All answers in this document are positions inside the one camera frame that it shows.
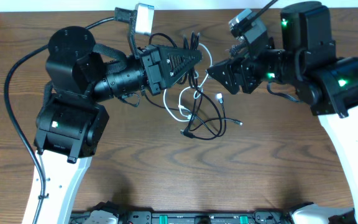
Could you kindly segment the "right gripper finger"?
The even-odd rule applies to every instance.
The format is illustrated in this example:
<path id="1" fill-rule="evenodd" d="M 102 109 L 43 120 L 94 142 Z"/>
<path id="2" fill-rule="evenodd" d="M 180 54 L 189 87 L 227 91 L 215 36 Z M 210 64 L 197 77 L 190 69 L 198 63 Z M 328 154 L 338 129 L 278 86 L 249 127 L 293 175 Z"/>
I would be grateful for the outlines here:
<path id="1" fill-rule="evenodd" d="M 229 56 L 230 58 L 245 58 L 248 57 L 250 54 L 249 52 L 249 44 L 247 42 L 242 42 L 238 45 L 233 45 L 229 49 Z"/>
<path id="2" fill-rule="evenodd" d="M 230 94 L 235 95 L 239 91 L 236 77 L 231 68 L 232 60 L 227 59 L 207 69 L 210 77 L 219 82 Z"/>

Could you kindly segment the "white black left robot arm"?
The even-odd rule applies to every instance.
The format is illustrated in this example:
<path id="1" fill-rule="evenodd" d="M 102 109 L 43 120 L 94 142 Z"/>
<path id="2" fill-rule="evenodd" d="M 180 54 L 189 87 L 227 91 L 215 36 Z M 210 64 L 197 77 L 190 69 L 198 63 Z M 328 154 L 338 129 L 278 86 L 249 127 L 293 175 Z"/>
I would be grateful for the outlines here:
<path id="1" fill-rule="evenodd" d="M 103 101 L 126 102 L 171 88 L 200 60 L 196 49 L 148 45 L 132 55 L 99 44 L 84 27 L 51 36 L 51 84 L 36 119 L 38 163 L 24 223 L 68 223 L 83 177 L 108 123 Z"/>

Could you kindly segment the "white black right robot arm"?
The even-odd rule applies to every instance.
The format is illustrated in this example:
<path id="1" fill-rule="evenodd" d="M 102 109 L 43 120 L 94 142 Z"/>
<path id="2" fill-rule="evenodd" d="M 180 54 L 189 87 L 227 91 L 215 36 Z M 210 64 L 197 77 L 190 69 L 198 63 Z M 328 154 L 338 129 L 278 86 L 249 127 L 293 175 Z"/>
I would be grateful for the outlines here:
<path id="1" fill-rule="evenodd" d="M 239 44 L 208 75 L 229 93 L 252 93 L 262 82 L 291 85 L 293 101 L 306 103 L 330 137 L 351 190 L 352 208 L 304 203 L 289 223 L 358 223 L 358 58 L 338 57 L 329 9 L 318 1 L 284 7 L 283 48 L 276 49 L 259 12 L 246 9 L 230 20 Z"/>

